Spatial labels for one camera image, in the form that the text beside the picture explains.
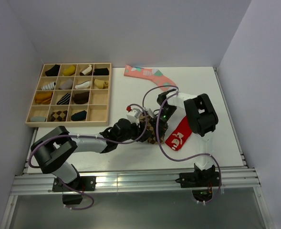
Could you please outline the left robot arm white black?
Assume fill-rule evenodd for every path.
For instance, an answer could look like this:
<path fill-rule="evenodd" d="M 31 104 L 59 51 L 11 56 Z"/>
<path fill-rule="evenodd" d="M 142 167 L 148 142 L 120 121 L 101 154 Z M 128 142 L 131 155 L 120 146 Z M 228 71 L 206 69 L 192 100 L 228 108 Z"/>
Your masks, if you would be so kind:
<path fill-rule="evenodd" d="M 114 126 L 96 135 L 72 135 L 64 126 L 58 126 L 31 146 L 31 157 L 35 157 L 42 173 L 58 177 L 69 190 L 81 184 L 79 172 L 67 162 L 73 153 L 95 152 L 104 154 L 119 144 L 139 141 L 146 125 L 120 119 Z"/>

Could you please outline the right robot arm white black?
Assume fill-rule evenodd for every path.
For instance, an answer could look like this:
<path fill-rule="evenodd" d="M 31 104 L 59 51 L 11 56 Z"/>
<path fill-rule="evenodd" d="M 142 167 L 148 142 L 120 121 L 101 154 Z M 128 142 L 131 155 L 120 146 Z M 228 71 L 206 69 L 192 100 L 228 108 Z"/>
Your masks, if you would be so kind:
<path fill-rule="evenodd" d="M 172 89 L 158 95 L 157 103 L 160 105 L 160 109 L 156 121 L 156 139 L 163 155 L 174 162 L 194 159 L 194 181 L 199 186 L 206 185 L 214 174 L 217 174 L 216 180 L 221 182 L 220 166 L 212 155 L 212 137 L 219 118 L 209 96 L 207 94 L 189 95 Z M 160 121 L 168 121 L 178 107 L 185 110 L 187 117 L 186 126 L 197 137 L 199 146 L 198 154 L 183 159 L 174 159 L 166 154 L 161 146 L 158 130 Z"/>

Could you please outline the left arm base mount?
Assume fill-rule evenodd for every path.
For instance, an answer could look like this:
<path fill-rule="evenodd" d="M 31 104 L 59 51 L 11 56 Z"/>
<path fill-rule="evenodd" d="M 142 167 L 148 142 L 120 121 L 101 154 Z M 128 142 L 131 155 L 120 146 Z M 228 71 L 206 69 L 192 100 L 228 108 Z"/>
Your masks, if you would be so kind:
<path fill-rule="evenodd" d="M 96 176 L 77 177 L 76 180 L 69 184 L 64 183 L 57 177 L 53 181 L 52 192 L 62 193 L 62 203 L 65 207 L 73 210 L 83 210 L 92 207 L 94 204 L 94 198 L 87 194 L 86 191 L 95 191 L 95 185 Z M 91 204 L 87 207 L 78 208 L 77 205 L 81 204 L 85 198 L 90 199 Z"/>

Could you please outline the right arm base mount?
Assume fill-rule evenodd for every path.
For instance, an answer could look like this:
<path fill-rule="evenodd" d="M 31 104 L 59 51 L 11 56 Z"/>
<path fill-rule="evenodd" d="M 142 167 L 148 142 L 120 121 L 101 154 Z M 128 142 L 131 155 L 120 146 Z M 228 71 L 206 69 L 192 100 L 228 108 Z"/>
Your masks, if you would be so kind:
<path fill-rule="evenodd" d="M 181 188 L 192 188 L 192 196 L 197 203 L 209 203 L 221 193 L 221 176 L 215 170 L 198 170 L 180 173 L 175 180 Z"/>

